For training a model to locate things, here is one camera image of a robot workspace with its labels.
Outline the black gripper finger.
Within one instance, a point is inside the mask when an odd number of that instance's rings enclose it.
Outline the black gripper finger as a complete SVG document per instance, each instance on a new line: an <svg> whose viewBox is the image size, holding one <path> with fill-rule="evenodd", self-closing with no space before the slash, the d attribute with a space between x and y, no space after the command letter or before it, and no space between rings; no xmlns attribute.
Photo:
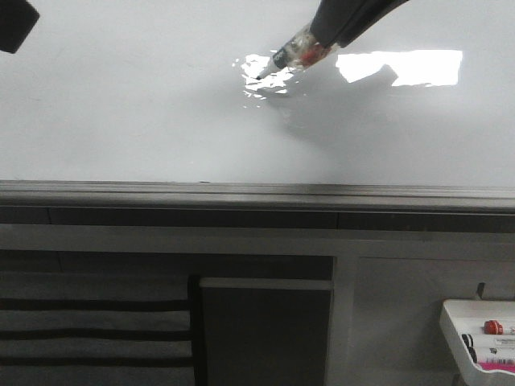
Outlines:
<svg viewBox="0 0 515 386"><path fill-rule="evenodd" d="M21 47L39 12L26 0L1 0L1 51L14 54Z"/></svg>
<svg viewBox="0 0 515 386"><path fill-rule="evenodd" d="M324 47L347 47L373 24L406 0L323 0L311 21L310 32Z"/></svg>

